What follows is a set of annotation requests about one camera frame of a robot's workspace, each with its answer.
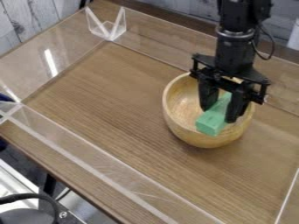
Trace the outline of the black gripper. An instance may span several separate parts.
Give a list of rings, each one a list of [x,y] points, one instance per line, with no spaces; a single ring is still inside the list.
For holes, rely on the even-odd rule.
[[[219,99],[220,90],[232,93],[226,122],[234,123],[244,115],[250,102],[266,102],[271,81],[254,67],[230,73],[216,68],[212,56],[195,53],[191,59],[191,77],[199,81],[200,108],[203,111],[211,108]]]

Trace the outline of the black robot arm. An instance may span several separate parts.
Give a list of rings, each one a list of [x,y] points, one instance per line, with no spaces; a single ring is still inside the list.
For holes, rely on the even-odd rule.
[[[218,0],[219,25],[212,56],[192,55],[191,77],[199,83],[200,108],[211,109],[222,90],[231,93],[226,122],[244,115],[248,104],[266,101],[270,79],[254,68],[263,22],[271,18],[272,0]]]

